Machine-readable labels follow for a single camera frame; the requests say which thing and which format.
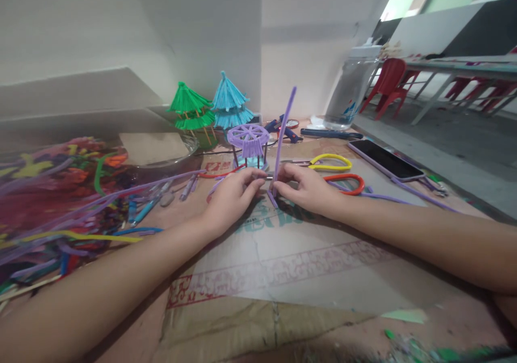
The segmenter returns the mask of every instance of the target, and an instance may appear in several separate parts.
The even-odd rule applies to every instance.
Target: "red scissors handle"
[[[347,194],[350,196],[357,196],[365,189],[365,181],[358,174],[353,173],[343,173],[343,174],[335,174],[334,176],[326,176],[323,178],[325,181],[339,181],[345,179],[354,179],[359,182],[359,186],[350,192],[341,191],[343,194]]]

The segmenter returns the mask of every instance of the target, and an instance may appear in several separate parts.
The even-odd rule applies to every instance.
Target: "red plastic chair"
[[[418,78],[418,75],[420,75],[420,71],[408,71],[402,78],[402,81],[399,84],[400,88],[404,88],[404,86],[407,84],[409,79],[413,78],[413,81],[409,85],[408,88],[406,88],[407,91],[411,90],[411,87],[413,86],[413,83],[416,81],[416,78]]]
[[[513,90],[517,88],[517,82],[514,81],[508,81],[508,80],[498,80],[496,81],[493,86],[495,87],[494,91],[490,93],[488,96],[488,99],[481,102],[480,106],[483,106],[483,109],[481,110],[484,113],[488,113],[490,110],[492,110],[497,104],[504,98],[498,98],[498,99],[490,99],[490,97],[494,96],[509,96]]]
[[[463,98],[464,101],[467,101],[469,99],[475,98],[478,95],[481,95],[486,89],[489,88],[488,82],[490,79],[486,78],[478,78],[477,76],[472,78],[472,80],[477,80],[478,85],[474,87],[472,91],[469,92],[469,94]],[[459,106],[463,102],[456,103],[456,106]]]
[[[462,78],[461,76],[456,77],[453,82],[454,85],[451,87],[446,98],[449,98],[450,101],[455,100],[459,94],[469,85],[471,78]]]
[[[362,113],[365,110],[366,106],[368,106],[376,94],[382,94],[381,100],[375,109],[375,111],[378,112],[375,120],[378,121],[386,112],[388,106],[393,103],[395,99],[400,98],[399,107],[393,116],[393,118],[395,118],[399,114],[400,108],[404,104],[404,100],[408,94],[406,89],[397,87],[404,76],[404,72],[406,72],[406,62],[404,60],[387,59],[382,65],[381,74],[379,75],[377,83],[359,112]]]

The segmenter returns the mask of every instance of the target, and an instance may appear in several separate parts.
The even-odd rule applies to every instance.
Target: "phone case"
[[[396,175],[394,175],[393,173],[391,173],[389,170],[387,170],[384,166],[382,166],[381,164],[379,164],[377,161],[371,159],[370,157],[368,157],[366,154],[364,154],[361,150],[359,150],[358,148],[356,148],[354,146],[354,142],[355,141],[351,141],[348,143],[348,147],[350,149],[352,149],[354,152],[356,152],[359,156],[361,156],[362,158],[364,158],[366,161],[368,161],[370,164],[372,164],[374,167],[376,167],[377,169],[379,169],[382,173],[384,173],[386,176],[388,176],[389,178],[396,178],[398,181],[400,182],[409,182],[409,181],[413,181],[413,180],[416,180],[416,179],[419,179],[419,178],[422,178],[422,177],[425,177],[425,173],[422,172],[421,169],[417,168],[416,166],[414,165],[411,165],[409,164],[407,161],[404,161],[406,163],[408,163],[409,165],[411,165],[412,167],[414,167],[416,170],[419,170],[422,172],[422,174],[419,174],[418,176],[413,176],[413,177],[407,177],[407,178],[400,178],[400,177],[397,177]]]

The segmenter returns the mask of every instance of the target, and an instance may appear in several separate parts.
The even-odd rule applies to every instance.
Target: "smartphone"
[[[350,141],[348,146],[390,178],[395,177],[399,181],[407,182],[425,177],[425,173],[420,169],[368,139]]]

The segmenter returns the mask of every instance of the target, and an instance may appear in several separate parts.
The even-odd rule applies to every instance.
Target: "plastic bottle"
[[[379,62],[380,45],[372,45],[372,38],[350,51],[343,64],[343,72],[330,99],[323,125],[331,130],[346,130],[359,111],[366,85]]]

